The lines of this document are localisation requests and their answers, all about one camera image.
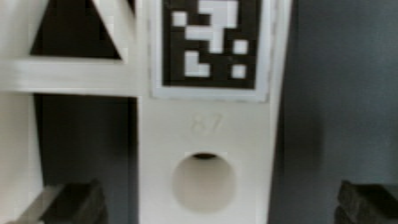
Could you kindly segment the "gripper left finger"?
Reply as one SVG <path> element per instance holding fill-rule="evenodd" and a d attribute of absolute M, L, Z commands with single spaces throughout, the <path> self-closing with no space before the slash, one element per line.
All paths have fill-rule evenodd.
<path fill-rule="evenodd" d="M 100 181 L 48 185 L 11 224 L 108 224 Z"/>

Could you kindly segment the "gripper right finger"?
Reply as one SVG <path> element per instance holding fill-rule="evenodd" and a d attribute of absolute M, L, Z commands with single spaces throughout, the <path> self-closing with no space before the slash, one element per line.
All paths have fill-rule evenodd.
<path fill-rule="evenodd" d="M 341 182 L 334 224 L 398 224 L 398 185 Z"/>

